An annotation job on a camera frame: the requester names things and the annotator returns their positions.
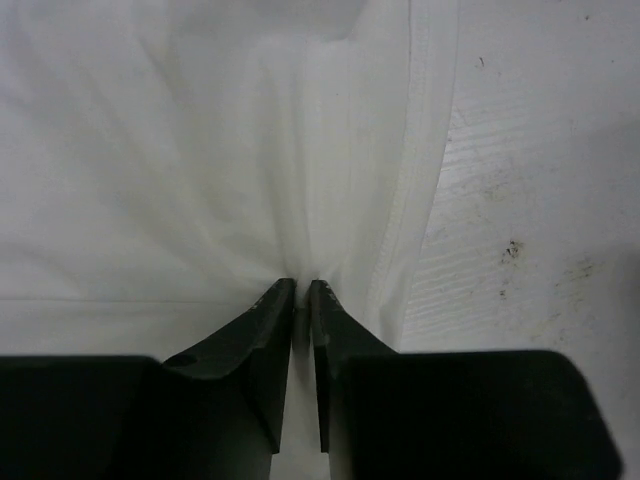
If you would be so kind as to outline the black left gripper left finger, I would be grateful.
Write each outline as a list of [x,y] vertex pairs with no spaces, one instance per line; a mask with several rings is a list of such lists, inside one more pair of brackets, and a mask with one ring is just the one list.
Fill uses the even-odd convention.
[[164,361],[173,385],[162,472],[266,479],[280,450],[295,282],[279,279],[239,317]]

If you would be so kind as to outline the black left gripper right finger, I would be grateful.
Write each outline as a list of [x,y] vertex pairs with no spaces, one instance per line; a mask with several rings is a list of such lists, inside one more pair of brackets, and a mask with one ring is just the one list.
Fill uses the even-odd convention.
[[332,479],[354,479],[354,428],[349,425],[346,378],[350,361],[393,356],[342,306],[329,283],[311,282],[307,306],[313,345],[321,451],[328,455]]

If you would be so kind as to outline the white tank top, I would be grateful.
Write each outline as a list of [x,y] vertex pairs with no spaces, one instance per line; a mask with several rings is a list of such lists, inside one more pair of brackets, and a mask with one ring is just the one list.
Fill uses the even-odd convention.
[[1,350],[168,357],[277,279],[397,345],[455,1],[5,1]]

